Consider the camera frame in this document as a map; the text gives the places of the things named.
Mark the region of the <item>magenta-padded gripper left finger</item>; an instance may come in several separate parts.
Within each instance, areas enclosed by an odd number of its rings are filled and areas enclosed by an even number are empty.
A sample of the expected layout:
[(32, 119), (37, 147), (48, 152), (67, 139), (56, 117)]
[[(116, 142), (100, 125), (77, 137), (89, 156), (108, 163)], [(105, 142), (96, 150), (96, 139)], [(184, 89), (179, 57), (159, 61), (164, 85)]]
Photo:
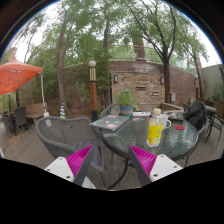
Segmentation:
[(94, 184), (86, 176), (93, 154), (93, 146), (87, 146), (67, 158), (58, 157), (45, 168), (45, 171), (83, 188), (95, 189)]

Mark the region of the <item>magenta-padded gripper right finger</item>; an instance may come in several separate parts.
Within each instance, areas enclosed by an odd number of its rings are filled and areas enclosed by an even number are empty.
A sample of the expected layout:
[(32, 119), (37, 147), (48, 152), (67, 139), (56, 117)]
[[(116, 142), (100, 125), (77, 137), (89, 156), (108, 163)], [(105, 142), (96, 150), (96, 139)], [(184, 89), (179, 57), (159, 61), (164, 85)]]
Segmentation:
[(141, 186), (148, 185), (182, 169), (166, 155), (155, 156), (136, 146), (129, 146), (128, 155), (137, 171)]

